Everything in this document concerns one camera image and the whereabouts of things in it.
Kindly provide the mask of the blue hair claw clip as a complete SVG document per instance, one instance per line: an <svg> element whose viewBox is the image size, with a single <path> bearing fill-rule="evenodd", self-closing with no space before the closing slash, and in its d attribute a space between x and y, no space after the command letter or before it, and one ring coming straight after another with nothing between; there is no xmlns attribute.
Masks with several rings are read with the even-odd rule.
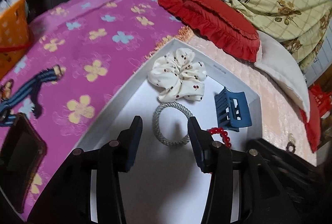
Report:
<svg viewBox="0 0 332 224"><path fill-rule="evenodd" d="M219 127L239 132L241 128L252 126L244 92L231 92L225 87L214 96L214 101Z"/></svg>

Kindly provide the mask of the white cherry print scrunchie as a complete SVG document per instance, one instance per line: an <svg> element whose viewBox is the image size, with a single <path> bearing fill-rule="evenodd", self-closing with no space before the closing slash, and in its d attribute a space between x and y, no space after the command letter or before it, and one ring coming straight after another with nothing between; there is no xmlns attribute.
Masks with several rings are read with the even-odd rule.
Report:
<svg viewBox="0 0 332 224"><path fill-rule="evenodd" d="M194 59L193 50L179 48L155 60L148 80L163 89L157 97L161 103L175 102L181 98L190 101L203 99L207 72L204 63Z"/></svg>

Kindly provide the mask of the red ruffled cushion right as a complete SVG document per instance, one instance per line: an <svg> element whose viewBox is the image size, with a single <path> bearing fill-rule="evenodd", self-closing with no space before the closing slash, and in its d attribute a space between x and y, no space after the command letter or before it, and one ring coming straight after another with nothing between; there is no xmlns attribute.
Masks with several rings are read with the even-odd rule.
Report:
<svg viewBox="0 0 332 224"><path fill-rule="evenodd" d="M321 117L315 96L311 91L308 91L308 94L310 98L310 116L308 117L303 110L301 110L300 113L304 121L311 152L315 153L318 150L321 138Z"/></svg>

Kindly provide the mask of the red ruffled cushion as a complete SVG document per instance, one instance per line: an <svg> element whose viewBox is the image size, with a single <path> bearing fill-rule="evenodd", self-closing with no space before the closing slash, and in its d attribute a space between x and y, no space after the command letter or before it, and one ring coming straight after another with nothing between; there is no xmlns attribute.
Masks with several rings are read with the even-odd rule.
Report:
<svg viewBox="0 0 332 224"><path fill-rule="evenodd" d="M315 153L318 150L321 138L321 117L315 96L311 91L308 91L308 94L310 98L310 116L308 117L303 110L301 110L300 113L304 121L311 152Z"/></svg>
<svg viewBox="0 0 332 224"><path fill-rule="evenodd" d="M174 17L237 59L256 62L261 46L256 28L221 0L157 0Z"/></svg>

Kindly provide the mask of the pink embroidered bedspread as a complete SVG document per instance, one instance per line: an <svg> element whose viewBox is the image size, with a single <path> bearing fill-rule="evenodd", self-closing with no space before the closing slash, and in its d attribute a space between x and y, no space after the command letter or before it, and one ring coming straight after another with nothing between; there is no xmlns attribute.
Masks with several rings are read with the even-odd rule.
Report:
<svg viewBox="0 0 332 224"><path fill-rule="evenodd" d="M263 138L279 149L286 149L289 140L295 142L295 154L310 164L317 165L307 139L299 107L266 73L249 63L242 63L207 40L193 36L187 42L246 83L261 99Z"/></svg>

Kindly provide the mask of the red shopping bag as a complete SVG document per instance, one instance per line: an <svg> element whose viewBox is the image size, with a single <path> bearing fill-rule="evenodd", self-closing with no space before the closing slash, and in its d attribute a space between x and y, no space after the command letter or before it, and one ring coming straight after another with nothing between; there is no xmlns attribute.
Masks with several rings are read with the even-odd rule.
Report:
<svg viewBox="0 0 332 224"><path fill-rule="evenodd" d="M328 116L331 111L331 92L323 92L319 84L311 86L310 91L315 97L320 117Z"/></svg>

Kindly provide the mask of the magenta floral blanket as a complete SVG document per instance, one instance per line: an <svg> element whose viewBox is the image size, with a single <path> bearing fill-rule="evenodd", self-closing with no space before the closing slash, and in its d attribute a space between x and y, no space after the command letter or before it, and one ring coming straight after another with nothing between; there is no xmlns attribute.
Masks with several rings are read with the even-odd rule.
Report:
<svg viewBox="0 0 332 224"><path fill-rule="evenodd" d="M24 114L47 144L20 214L23 220L104 106L157 44L177 35L182 23L157 0L70 0L38 16L30 28L32 48L3 81L10 80L16 92L56 65L62 78L41 85L40 117L33 115L30 96L11 110L11 118Z"/></svg>

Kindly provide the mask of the dark brown wallet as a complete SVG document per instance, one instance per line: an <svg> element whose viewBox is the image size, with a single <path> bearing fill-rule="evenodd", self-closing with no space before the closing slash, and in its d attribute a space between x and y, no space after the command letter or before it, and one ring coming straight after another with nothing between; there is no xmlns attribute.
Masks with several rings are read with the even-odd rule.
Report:
<svg viewBox="0 0 332 224"><path fill-rule="evenodd" d="M1 147L1 190L17 213L24 211L28 191L46 154L46 142L26 115L19 113Z"/></svg>

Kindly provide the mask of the white pillow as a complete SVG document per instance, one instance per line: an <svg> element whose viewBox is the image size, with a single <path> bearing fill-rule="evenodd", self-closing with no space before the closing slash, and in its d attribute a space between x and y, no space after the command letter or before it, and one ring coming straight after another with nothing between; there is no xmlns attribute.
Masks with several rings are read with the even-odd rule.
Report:
<svg viewBox="0 0 332 224"><path fill-rule="evenodd" d="M310 97L304 75L292 55L277 40L258 31L260 48L254 66L267 73L278 86L304 111L310 120Z"/></svg>

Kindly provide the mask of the red ruffled cushion left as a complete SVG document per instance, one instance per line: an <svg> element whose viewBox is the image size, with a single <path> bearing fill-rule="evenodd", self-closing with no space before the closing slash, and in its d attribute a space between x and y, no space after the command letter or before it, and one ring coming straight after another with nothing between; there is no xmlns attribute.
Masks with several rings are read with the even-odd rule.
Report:
<svg viewBox="0 0 332 224"><path fill-rule="evenodd" d="M256 62L261 46L256 28L221 0L157 0L174 17L237 59Z"/></svg>

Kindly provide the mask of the orange plastic basket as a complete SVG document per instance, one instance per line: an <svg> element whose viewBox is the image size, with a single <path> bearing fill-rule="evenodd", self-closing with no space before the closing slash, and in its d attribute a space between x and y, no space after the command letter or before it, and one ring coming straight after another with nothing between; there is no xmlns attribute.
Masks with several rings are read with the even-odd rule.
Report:
<svg viewBox="0 0 332 224"><path fill-rule="evenodd" d="M33 44L34 36L27 23L25 1L18 0L1 13L1 79L21 60Z"/></svg>

